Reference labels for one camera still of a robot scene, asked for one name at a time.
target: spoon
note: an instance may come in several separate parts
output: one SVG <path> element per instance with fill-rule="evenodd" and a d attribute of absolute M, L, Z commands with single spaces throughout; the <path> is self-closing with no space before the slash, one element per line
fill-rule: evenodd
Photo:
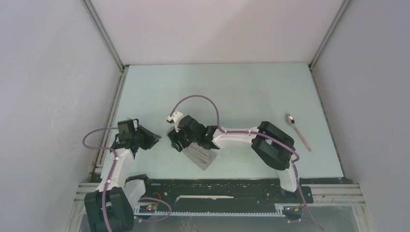
<path fill-rule="evenodd" d="M 303 137 L 302 133 L 297 129 L 295 123 L 294 123 L 294 117 L 290 114 L 286 115 L 286 122 L 289 124 L 289 126 L 293 127 L 297 133 L 297 135 L 299 135 L 299 138 L 302 140 L 302 142 L 305 144 L 306 148 L 308 149 L 308 151 L 312 151 L 312 148 L 310 148 L 309 144 L 306 142 L 305 138 Z"/>

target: metal spoon head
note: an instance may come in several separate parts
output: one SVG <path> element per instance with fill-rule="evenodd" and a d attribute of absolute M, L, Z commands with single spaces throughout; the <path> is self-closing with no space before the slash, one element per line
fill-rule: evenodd
<path fill-rule="evenodd" d="M 290 114 L 286 115 L 286 122 L 289 124 L 289 126 L 294 127 L 294 118 L 292 115 Z"/>

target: spoon handle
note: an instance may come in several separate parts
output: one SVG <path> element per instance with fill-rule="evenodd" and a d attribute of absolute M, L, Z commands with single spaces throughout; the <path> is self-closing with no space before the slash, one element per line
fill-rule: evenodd
<path fill-rule="evenodd" d="M 308 149 L 308 151 L 312 151 L 312 148 L 310 148 L 309 144 L 306 142 L 305 138 L 303 137 L 302 133 L 296 128 L 294 127 L 297 135 L 299 135 L 299 138 L 302 140 L 302 142 L 305 144 L 306 148 Z"/>

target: robotic arm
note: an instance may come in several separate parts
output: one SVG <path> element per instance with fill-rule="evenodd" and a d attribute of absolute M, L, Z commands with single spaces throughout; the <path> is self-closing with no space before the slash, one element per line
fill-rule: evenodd
<path fill-rule="evenodd" d="M 191 143 L 197 143 L 207 150 L 250 146 L 266 165 L 278 171 L 282 189 L 290 192 L 297 190 L 296 176 L 291 164 L 292 153 L 276 143 L 269 143 L 264 137 L 251 133 L 264 133 L 294 150 L 293 138 L 272 123 L 263 121 L 258 127 L 248 129 L 223 128 L 225 132 L 221 132 L 217 126 L 205 127 L 190 115 L 184 116 L 178 111 L 168 116 L 167 121 L 174 124 L 174 128 L 167 135 L 171 140 L 171 146 L 178 152 Z"/>
<path fill-rule="evenodd" d="M 134 206 L 138 199 L 145 193 L 143 180 L 135 180 L 131 191 L 125 187 L 129 168 L 135 159 L 139 148 L 151 149 L 160 139 L 143 126 L 138 119 L 118 122 L 118 134 L 111 146 L 116 151 L 117 157 L 111 152 L 109 171 L 95 192 L 86 194 L 84 205 L 87 211 L 88 222 L 92 232 L 105 232 L 107 227 L 104 222 L 103 208 L 107 212 L 108 221 L 112 231 L 130 231 L 134 226 Z M 105 205 L 102 205 L 103 191 L 108 183 L 105 196 Z"/>

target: white tabletop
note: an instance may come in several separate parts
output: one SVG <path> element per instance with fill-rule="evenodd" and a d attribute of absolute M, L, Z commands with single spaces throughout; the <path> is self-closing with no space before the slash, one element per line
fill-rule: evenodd
<path fill-rule="evenodd" d="M 269 121 L 293 137 L 301 156 L 296 163 L 301 177 L 343 176 L 304 63 L 130 66 L 115 125 L 126 118 L 138 118 L 141 125 L 162 136 L 152 149 L 138 150 L 130 175 L 181 179 L 278 176 L 250 147 L 218 150 L 218 156 L 205 171 L 172 148 L 166 136 L 170 128 L 166 118 L 180 99 L 192 94 L 205 95 L 215 102 L 223 127 L 249 128 Z M 204 99 L 189 99 L 177 110 L 205 126 L 216 125 L 215 110 Z M 287 113 L 294 116 L 312 152 L 286 123 Z M 110 144 L 115 133 L 111 133 Z M 102 174 L 106 172 L 107 161 Z"/>

